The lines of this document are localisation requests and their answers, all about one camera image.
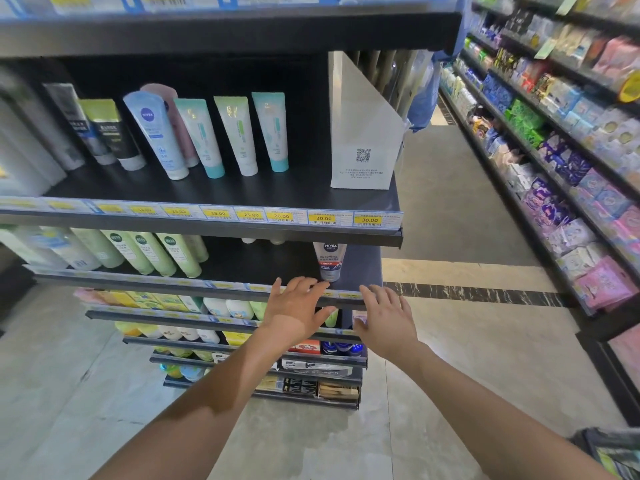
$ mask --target white box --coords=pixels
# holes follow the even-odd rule
[[[344,52],[329,53],[329,104],[331,186],[388,190],[403,120]]]

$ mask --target qr code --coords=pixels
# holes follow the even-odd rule
[[[356,154],[357,162],[368,162],[371,156],[371,148],[358,148],[358,152]]]

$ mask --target green bottle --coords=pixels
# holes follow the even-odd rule
[[[202,273],[202,268],[180,234],[157,233],[157,236],[164,249],[171,254],[171,257],[189,278],[197,278]]]
[[[120,254],[122,254],[140,274],[151,274],[154,272],[153,265],[142,251],[140,251],[140,248],[128,233],[118,230],[101,230],[100,232],[107,236],[107,239],[120,251]]]
[[[178,271],[175,263],[157,241],[155,235],[150,232],[130,232],[129,235],[158,273],[163,276],[172,276]]]

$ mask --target white tube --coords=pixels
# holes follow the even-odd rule
[[[253,131],[249,119],[249,99],[245,97],[214,96],[220,118],[227,131],[229,143],[233,148],[240,167],[240,173],[251,177],[258,173],[255,163],[255,146],[253,145]]]
[[[251,93],[273,171],[289,169],[284,93]]]
[[[320,265],[320,276],[324,281],[334,282],[340,279],[342,270],[342,260],[344,252],[347,250],[346,244],[329,244],[325,242],[314,242],[316,257]]]

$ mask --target hand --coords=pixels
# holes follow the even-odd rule
[[[360,286],[367,306],[367,323],[353,321],[353,329],[368,348],[395,362],[404,349],[418,342],[411,307],[404,296],[389,288]]]
[[[280,293],[281,279],[271,288],[264,311],[263,327],[270,328],[287,349],[308,339],[335,311],[335,306],[325,306],[318,313],[318,299],[329,288],[329,282],[318,283],[315,278],[293,278],[287,289]]]

